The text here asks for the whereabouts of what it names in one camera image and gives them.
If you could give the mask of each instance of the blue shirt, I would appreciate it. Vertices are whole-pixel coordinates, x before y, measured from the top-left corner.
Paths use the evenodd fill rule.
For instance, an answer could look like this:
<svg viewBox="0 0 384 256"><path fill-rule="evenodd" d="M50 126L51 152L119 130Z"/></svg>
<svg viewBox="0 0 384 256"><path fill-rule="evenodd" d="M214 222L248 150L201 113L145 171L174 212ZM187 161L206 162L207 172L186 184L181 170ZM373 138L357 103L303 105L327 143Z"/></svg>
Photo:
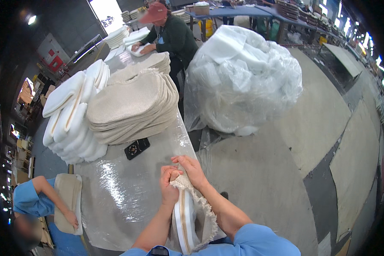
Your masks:
<svg viewBox="0 0 384 256"><path fill-rule="evenodd" d="M169 250L169 256L182 253ZM150 255L139 248L132 248L121 256ZM233 244L210 244L193 256L300 256L298 248L289 240L277 236L270 228L257 224L246 224L235 235Z"/></svg>
<svg viewBox="0 0 384 256"><path fill-rule="evenodd" d="M56 178L47 181L54 187ZM37 194L31 180L20 184L14 189L13 200L15 212L31 214L36 217L54 214L54 203L44 193Z"/></svg>

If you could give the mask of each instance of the worker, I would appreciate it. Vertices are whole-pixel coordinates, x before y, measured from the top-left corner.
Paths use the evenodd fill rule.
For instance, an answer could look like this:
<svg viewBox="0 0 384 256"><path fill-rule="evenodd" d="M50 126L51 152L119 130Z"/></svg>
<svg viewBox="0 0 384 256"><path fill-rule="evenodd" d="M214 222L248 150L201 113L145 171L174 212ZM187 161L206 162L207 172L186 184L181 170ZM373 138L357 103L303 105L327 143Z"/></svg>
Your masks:
<svg viewBox="0 0 384 256"><path fill-rule="evenodd" d="M54 214L56 206L64 214L67 221L78 228L78 220L74 212L70 211L64 201L54 190L56 178L45 179L44 176L35 177L14 188L13 210L15 220L14 227L17 233L27 235L29 217L45 217Z"/></svg>
<svg viewBox="0 0 384 256"><path fill-rule="evenodd" d="M211 205L213 212L217 216L219 227L232 242L232 244L227 244L215 241L215 243L209 244L207 248L193 255L300 256L299 249L291 242L277 236L266 226L254 224L242 210L219 194L206 179L197 160L189 156L174 156L171 160L173 163L179 163L184 168L192 185ZM147 227L141 232L132 248L123 253L122 256L144 256L149 251L150 253L147 255L182 255L163 246L168 238L172 211L179 197L178 189L172 187L169 182L181 174L183 172L179 171L176 166L163 166L161 168L159 181L162 192L161 206Z"/></svg>
<svg viewBox="0 0 384 256"><path fill-rule="evenodd" d="M235 0L226 0L226 1L222 1L222 5L223 6L235 6L236 2L235 2ZM229 25L233 26L235 18L234 17L223 16L222 20L223 20L223 25L227 25L228 24L228 20L229 20Z"/></svg>
<svg viewBox="0 0 384 256"><path fill-rule="evenodd" d="M139 20L140 23L152 23L151 32L140 42L132 46L132 51L137 51L141 45L150 43L140 52L147 54L157 52L169 52L171 59L170 77L180 92L177 74L189 66L190 61L198 50L192 30L177 16L171 14L163 4L155 2L149 4L147 14Z"/></svg>

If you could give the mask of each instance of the concrete floor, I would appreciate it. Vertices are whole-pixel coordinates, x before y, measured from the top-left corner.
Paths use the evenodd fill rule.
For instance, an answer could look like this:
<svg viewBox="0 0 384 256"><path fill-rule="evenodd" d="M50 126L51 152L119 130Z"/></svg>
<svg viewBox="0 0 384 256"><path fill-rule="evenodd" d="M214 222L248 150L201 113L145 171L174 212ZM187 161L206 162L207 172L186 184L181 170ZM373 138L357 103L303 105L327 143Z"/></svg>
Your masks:
<svg viewBox="0 0 384 256"><path fill-rule="evenodd" d="M197 24L194 25L194 35L196 38L200 38L200 30ZM74 74L78 70L86 69L91 63L97 59L104 59L109 53L108 45L99 47L93 53L85 56L81 61L79 61L72 69L71 74ZM303 52L309 55L313 59L313 51L304 49ZM326 74L329 71L325 70L324 66L317 64L318 67ZM333 82L335 78L333 75L327 75L327 77ZM374 92L377 85L374 83L374 78L367 71L364 71L360 78L348 88L344 90L342 86L342 81L335 81L333 85L338 89L338 92L343 97L345 103L348 105L350 111L353 111L360 99L363 99L367 107L369 108L371 119L374 125L377 127L379 123L379 118L373 110L374 102ZM31 131L33 136L34 147L32 149L32 155L36 156L35 162L35 173L34 176L44 175L46 178L54 178L58 173L67 172L68 168L64 161L62 161L58 156L53 154L51 150L42 145L42 136L45 131L48 119L39 120L38 128L35 131ZM195 151L199 148L199 141L202 131L195 131L189 134L192 143L194 144ZM350 248L348 255L353 255L353 253L358 249L361 243L364 241L365 235L370 229L370 226L375 217L375 210L378 206L377 204L377 183L372 187L370 195L361 211L359 218L357 219L353 230L351 233L347 234L343 239L338 243L336 242L336 233L337 233L337 195L336 188L333 182L333 177L331 175L329 164L333 158L333 152L338 148L339 143L336 142L331 149L327 152L326 156L318 163L318 165L308 174L307 177L303 179L305 190L308 194L310 205L312 207L314 223L317 233L317 242L321 243L323 239L330 232L330 247L331 255L335 255L342 248L346 241L351 237ZM229 194L234 194L234 191L228 191ZM99 249L92 247L88 241L86 234L84 234L85 246L91 255L119 255L121 252L108 251L104 249Z"/></svg>

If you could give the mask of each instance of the yellow bucket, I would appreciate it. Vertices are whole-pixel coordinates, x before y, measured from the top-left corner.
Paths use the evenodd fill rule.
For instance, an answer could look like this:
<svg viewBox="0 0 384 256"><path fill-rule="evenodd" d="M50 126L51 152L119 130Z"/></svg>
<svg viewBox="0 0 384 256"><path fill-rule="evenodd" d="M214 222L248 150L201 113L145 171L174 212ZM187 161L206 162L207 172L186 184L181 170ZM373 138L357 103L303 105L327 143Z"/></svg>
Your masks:
<svg viewBox="0 0 384 256"><path fill-rule="evenodd" d="M199 24L199 28L202 31L202 22L199 21L198 24ZM207 19L206 20L206 37L210 37L211 35L213 35L213 21L211 19Z"/></svg>
<svg viewBox="0 0 384 256"><path fill-rule="evenodd" d="M319 38L319 44L322 45L323 43L327 43L327 39L321 36Z"/></svg>

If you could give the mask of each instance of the person in blue shirt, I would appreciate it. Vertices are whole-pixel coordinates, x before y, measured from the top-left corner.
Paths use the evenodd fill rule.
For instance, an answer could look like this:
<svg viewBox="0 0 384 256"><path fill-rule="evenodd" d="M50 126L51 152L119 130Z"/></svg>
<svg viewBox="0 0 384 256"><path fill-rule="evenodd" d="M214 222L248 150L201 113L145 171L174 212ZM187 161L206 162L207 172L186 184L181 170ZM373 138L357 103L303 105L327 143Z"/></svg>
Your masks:
<svg viewBox="0 0 384 256"><path fill-rule="evenodd" d="M54 206L58 207L68 222L78 228L78 220L74 212L70 211L64 201L54 190L54 179L44 176L35 177L16 186L13 194L13 210L17 221L15 228L21 234L29 233L25 215L44 217L54 214Z"/></svg>
<svg viewBox="0 0 384 256"><path fill-rule="evenodd" d="M192 185L212 206L219 227L231 241L231 244L209 244L205 249L191 255L300 256L299 249L291 242L277 236L266 226L254 224L242 210L220 195L206 179L197 160L188 156L174 156L171 160L173 163L179 163L185 169ZM168 238L172 210L179 197L178 189L172 187L169 182L176 179L180 174L183 172L177 170L176 166L163 166L161 168L161 206L132 248L121 254L122 256L182 255L180 252L172 251L163 246Z"/></svg>

